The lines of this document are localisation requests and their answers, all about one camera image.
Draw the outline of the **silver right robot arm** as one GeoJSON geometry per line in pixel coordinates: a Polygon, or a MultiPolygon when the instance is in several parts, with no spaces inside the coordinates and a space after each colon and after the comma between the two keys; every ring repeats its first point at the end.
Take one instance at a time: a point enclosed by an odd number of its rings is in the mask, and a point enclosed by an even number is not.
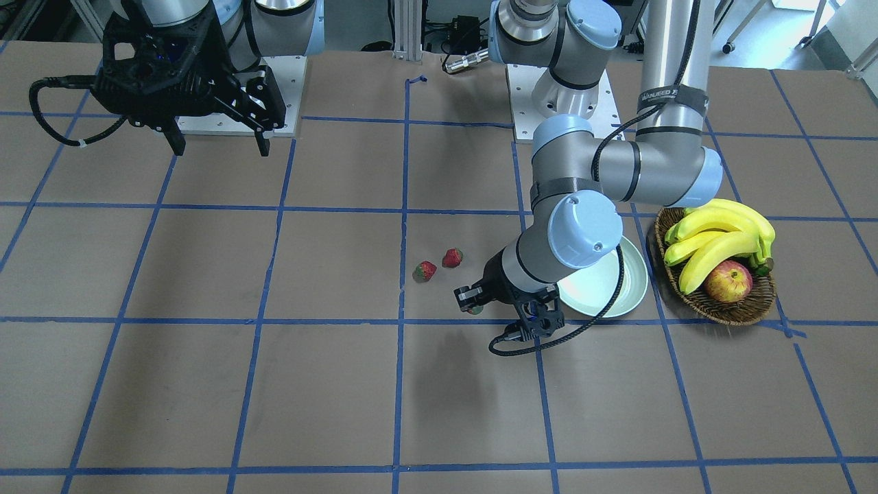
{"type": "Polygon", "coordinates": [[[114,1],[90,92],[133,126],[185,152],[179,117],[226,115],[262,156],[286,106],[267,59],[325,47],[322,1],[114,1]]]}

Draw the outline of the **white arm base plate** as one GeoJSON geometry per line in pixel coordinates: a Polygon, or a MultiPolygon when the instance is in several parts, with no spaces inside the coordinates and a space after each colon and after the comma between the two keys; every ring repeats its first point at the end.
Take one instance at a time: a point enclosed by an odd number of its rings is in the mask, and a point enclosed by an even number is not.
{"type": "Polygon", "coordinates": [[[621,125],[606,71],[596,86],[574,90],[560,85],[546,68],[508,64],[507,82],[517,143],[532,143],[537,126],[554,115],[583,117],[600,139],[621,125]]]}
{"type": "MultiPolygon", "coordinates": [[[[272,98],[273,109],[283,112],[283,121],[274,129],[267,129],[265,137],[295,137],[305,88],[305,72],[309,59],[306,56],[268,57],[261,63],[270,67],[272,75],[265,77],[265,70],[239,74],[246,81],[261,76],[261,85],[248,82],[244,87],[250,100],[263,109],[269,109],[268,99],[272,98]]],[[[179,116],[176,119],[182,134],[204,135],[205,137],[251,137],[253,130],[244,123],[235,121],[223,113],[201,117],[179,116]]]]}

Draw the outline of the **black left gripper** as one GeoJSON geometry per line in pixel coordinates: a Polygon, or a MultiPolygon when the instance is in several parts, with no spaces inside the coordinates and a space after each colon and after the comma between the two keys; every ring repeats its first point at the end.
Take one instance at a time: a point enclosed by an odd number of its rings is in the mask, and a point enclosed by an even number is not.
{"type": "Polygon", "coordinates": [[[453,294],[464,313],[468,307],[485,307],[491,301],[513,306],[518,320],[507,326],[504,337],[549,337],[565,325],[557,285],[537,291],[521,290],[505,275],[501,251],[488,260],[480,283],[455,288],[453,294]]]}

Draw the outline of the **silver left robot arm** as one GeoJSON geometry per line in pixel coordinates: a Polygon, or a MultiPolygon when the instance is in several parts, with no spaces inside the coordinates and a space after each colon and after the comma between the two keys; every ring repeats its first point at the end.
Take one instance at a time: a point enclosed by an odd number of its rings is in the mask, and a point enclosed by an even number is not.
{"type": "MultiPolygon", "coordinates": [[[[630,140],[596,137],[583,108],[555,101],[532,138],[529,228],[487,262],[474,285],[455,289],[468,312],[499,301],[515,308],[515,340],[561,328],[557,284],[617,249],[615,204],[706,204],[722,180],[720,158],[700,143],[707,113],[715,1],[652,1],[630,140]]],[[[623,31],[603,1],[495,1],[489,57],[543,67],[542,92],[595,97],[623,31]]]]}

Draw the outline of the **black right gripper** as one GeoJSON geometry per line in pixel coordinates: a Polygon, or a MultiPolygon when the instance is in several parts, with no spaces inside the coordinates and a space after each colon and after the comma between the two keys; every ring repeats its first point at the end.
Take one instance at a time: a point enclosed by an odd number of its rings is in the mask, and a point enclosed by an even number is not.
{"type": "Polygon", "coordinates": [[[166,27],[112,14],[91,95],[114,115],[160,126],[175,156],[185,153],[186,140],[173,119],[223,113],[250,128],[267,157],[267,134],[286,124],[285,101],[270,67],[244,76],[241,86],[216,14],[166,27]]]}

